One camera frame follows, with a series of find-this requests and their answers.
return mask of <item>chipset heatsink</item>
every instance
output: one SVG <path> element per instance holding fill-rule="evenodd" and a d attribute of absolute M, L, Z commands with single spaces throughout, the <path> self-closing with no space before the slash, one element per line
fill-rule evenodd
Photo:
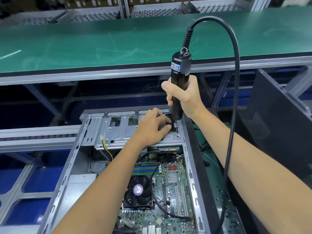
<path fill-rule="evenodd" d="M 169 184 L 177 183 L 177 173 L 167 173 L 167 181 Z"/>

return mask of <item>right hand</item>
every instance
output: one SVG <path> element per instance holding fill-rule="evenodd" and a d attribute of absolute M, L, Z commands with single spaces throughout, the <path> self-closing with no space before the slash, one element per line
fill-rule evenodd
<path fill-rule="evenodd" d="M 171 77 L 168 81 L 162 82 L 161 87 L 167 93 L 168 105 L 172 106 L 174 104 L 172 96 L 179 99 L 187 117 L 193 119 L 196 114 L 205 109 L 200 98 L 196 76 L 190 75 L 189 86 L 185 91 L 171 83 Z"/>

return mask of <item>workbench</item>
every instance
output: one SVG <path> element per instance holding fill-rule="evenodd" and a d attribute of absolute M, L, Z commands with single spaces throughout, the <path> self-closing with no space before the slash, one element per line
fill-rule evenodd
<path fill-rule="evenodd" d="M 311 6 L 210 14 L 233 28 L 241 69 L 312 63 Z M 187 27 L 203 15 L 1 27 L 0 85 L 170 74 Z M 216 23 L 198 25 L 189 49 L 192 73 L 234 69 Z"/>

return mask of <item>yellow wire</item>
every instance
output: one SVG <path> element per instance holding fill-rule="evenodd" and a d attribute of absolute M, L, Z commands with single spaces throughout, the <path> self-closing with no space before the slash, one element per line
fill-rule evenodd
<path fill-rule="evenodd" d="M 106 148 L 106 145 L 105 145 L 105 140 L 102 140 L 103 142 L 103 145 L 104 145 L 104 149 L 110 154 L 110 156 L 112 157 L 112 161 L 113 161 L 113 156 L 112 154 L 108 151 L 108 149 Z"/>

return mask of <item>green workbench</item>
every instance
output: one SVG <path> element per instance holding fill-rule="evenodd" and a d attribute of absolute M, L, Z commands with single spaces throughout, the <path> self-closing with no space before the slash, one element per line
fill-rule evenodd
<path fill-rule="evenodd" d="M 203 15 L 0 27 L 0 73 L 169 62 Z M 210 15 L 233 28 L 241 56 L 312 52 L 312 6 Z M 193 59 L 233 56 L 227 33 L 214 22 L 196 26 L 189 49 Z"/>

